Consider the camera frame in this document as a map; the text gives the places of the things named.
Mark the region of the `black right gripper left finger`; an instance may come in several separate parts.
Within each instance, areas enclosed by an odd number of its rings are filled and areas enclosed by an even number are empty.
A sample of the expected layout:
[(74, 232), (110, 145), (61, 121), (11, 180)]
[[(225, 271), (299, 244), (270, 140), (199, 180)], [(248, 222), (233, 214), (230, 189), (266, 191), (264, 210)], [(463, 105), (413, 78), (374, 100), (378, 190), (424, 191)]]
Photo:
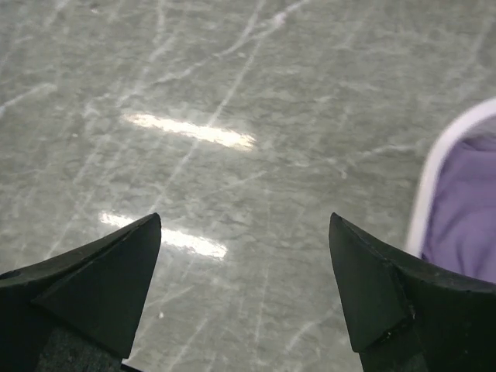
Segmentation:
[(3, 371), (131, 371), (161, 244), (157, 213), (1, 275)]

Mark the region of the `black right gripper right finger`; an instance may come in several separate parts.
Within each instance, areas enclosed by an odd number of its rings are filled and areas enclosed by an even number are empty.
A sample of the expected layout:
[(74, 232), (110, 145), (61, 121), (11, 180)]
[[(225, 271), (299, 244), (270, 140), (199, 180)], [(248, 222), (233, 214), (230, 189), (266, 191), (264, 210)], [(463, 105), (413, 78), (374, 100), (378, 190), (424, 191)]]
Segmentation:
[(493, 371), (495, 286), (426, 263), (337, 214), (332, 267), (365, 371)]

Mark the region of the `purple t shirt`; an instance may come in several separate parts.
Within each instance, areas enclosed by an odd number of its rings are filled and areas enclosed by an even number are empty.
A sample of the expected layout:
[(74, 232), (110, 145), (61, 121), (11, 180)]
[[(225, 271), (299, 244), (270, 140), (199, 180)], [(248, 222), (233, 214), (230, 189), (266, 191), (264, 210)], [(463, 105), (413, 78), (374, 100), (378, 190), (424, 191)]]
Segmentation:
[(444, 161), (422, 259), (495, 282), (495, 138), (459, 142)]

